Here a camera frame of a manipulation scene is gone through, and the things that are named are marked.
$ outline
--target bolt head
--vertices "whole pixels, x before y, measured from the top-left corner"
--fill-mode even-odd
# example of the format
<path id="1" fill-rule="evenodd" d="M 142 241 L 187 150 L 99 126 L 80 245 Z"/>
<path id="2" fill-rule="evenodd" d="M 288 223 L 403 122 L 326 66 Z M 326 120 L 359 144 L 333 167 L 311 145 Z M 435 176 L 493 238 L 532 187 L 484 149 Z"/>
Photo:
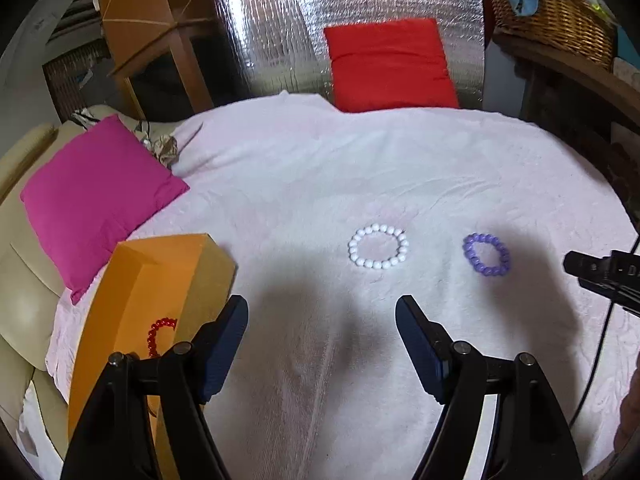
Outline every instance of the bolt head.
<path id="1" fill-rule="evenodd" d="M 109 356 L 108 362 L 111 366 L 120 366 L 124 361 L 124 354 L 122 352 L 114 352 Z"/>
<path id="2" fill-rule="evenodd" d="M 527 366 L 531 366 L 536 363 L 536 358 L 531 354 L 523 352 L 522 354 L 520 354 L 520 361 Z"/>
<path id="3" fill-rule="evenodd" d="M 180 341 L 174 345 L 174 353 L 178 355 L 185 355 L 191 350 L 191 343 L 188 341 Z"/>
<path id="4" fill-rule="evenodd" d="M 453 349 L 462 355 L 466 355 L 471 352 L 471 345 L 466 341 L 456 341 L 453 343 Z"/>

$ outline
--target white blanket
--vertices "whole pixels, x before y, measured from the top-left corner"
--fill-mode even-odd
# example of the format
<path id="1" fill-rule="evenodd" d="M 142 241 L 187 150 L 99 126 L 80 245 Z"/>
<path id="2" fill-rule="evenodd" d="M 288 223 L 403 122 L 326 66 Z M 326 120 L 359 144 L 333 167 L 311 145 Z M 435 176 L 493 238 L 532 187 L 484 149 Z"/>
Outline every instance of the white blanket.
<path id="1" fill-rule="evenodd" d="M 612 189 L 573 150 L 498 114 L 351 115 L 318 96 L 236 103 L 184 131 L 194 122 L 202 129 L 174 165 L 190 192 L 132 238 L 206 232 L 238 263 L 233 292 L 249 303 L 249 327 L 206 407 L 233 478 L 411 478 L 440 407 L 396 330 L 402 294 L 486 355 L 531 352 L 571 416 L 607 301 L 565 275 L 562 258 L 628 250 L 634 240 Z M 350 262 L 347 242 L 373 221 L 406 230 L 403 264 Z M 473 271 L 462 251 L 471 232 L 505 241 L 507 276 Z M 65 296 L 56 313 L 47 366 L 67 398 L 100 276 L 76 307 Z M 612 448 L 639 335 L 639 320 L 616 308 L 574 428 L 585 469 Z M 486 400 L 469 479 L 482 471 L 494 403 Z"/>

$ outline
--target orange box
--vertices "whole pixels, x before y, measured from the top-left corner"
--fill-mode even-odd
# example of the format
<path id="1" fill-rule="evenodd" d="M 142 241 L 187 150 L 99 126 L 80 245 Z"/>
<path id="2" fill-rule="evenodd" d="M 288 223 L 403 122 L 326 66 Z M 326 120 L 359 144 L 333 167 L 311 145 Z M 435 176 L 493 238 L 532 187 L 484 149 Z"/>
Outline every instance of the orange box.
<path id="1" fill-rule="evenodd" d="M 121 242 L 113 251 L 87 315 L 76 355 L 68 409 L 71 439 L 95 383 L 114 351 L 148 357 L 146 338 L 163 317 L 177 319 L 175 332 L 156 335 L 162 355 L 174 342 L 190 341 L 225 306 L 236 272 L 233 260 L 207 234 Z M 159 398 L 148 398 L 162 476 L 178 478 Z"/>

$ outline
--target beige leather armchair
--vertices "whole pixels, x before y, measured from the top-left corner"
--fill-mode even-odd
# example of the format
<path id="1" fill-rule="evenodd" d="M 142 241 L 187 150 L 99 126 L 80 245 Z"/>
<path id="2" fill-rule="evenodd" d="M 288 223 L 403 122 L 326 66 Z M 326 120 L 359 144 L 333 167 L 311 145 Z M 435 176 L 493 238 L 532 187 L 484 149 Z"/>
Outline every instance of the beige leather armchair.
<path id="1" fill-rule="evenodd" d="M 90 108 L 96 118 L 116 113 Z M 133 130 L 138 121 L 119 114 Z M 177 123 L 151 123 L 150 136 L 172 131 Z M 24 394 L 33 381 L 47 433 L 66 455 L 66 403 L 46 371 L 45 355 L 58 299 L 64 285 L 44 254 L 26 218 L 20 192 L 29 177 L 84 129 L 67 121 L 30 130 L 0 158 L 0 419 L 14 438 Z"/>

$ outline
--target reflective insulation foil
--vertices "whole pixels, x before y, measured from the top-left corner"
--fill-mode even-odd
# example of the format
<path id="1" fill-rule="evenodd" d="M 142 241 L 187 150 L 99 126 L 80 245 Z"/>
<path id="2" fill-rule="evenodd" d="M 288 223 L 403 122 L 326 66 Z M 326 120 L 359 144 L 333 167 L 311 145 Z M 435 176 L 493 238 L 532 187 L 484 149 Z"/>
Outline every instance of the reflective insulation foil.
<path id="1" fill-rule="evenodd" d="M 332 101 L 322 30 L 332 25 L 436 18 L 464 108 L 479 108 L 484 77 L 482 0 L 215 0 L 250 96 L 314 92 Z"/>

